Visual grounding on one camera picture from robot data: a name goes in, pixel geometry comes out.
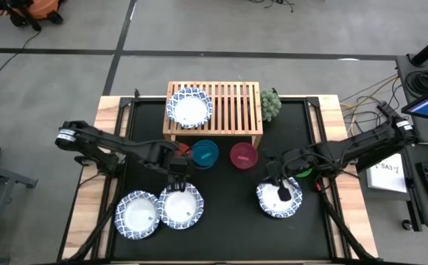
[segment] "plate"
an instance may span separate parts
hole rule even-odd
[[[283,202],[279,199],[279,187],[271,183],[260,183],[256,187],[256,196],[259,199],[259,205],[263,211],[275,218],[287,218],[294,215],[302,203],[302,190],[293,177],[289,181],[294,183],[299,189],[292,186],[286,180],[283,180],[284,186],[289,189],[292,199]]]
[[[183,88],[169,99],[166,112],[184,128],[199,127],[212,116],[212,100],[199,88]]]
[[[163,223],[172,229],[182,230],[189,228],[202,216],[204,199],[199,191],[191,184],[186,183],[184,192],[161,192],[157,209]]]
[[[155,195],[145,191],[133,191],[122,198],[114,219],[119,233],[128,239],[139,240],[155,232],[160,222],[157,202]]]

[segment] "gray floor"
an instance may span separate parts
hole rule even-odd
[[[406,54],[428,43],[428,0],[295,0],[288,6],[247,0],[138,0],[124,49]],[[129,0],[73,0],[65,23],[43,23],[29,48],[115,49]],[[35,34],[0,17],[0,47]],[[0,54],[0,65],[10,54]],[[93,121],[112,56],[20,54],[0,74],[0,165],[38,178],[17,187],[0,224],[0,256],[13,264],[56,259],[80,167],[54,144],[65,120]],[[395,74],[392,61],[122,57],[111,95],[163,95],[170,80],[254,80],[282,94],[344,98]],[[358,96],[345,101],[355,104]],[[377,99],[389,100],[390,86]],[[405,104],[403,93],[397,99]],[[361,110],[374,110],[374,104]],[[364,130],[372,122],[362,124]],[[365,198],[379,256],[428,264],[428,229],[401,229],[403,202]]]

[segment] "wooden slatted rack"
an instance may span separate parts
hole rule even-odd
[[[164,114],[163,135],[175,141],[177,135],[251,136],[258,147],[263,135],[261,97],[258,82],[169,82],[166,103],[181,88],[199,88],[212,99],[211,119],[202,127],[185,129]]]

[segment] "succulent plant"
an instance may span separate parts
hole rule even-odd
[[[279,114],[281,100],[274,88],[261,91],[261,110],[263,121],[271,121]]]

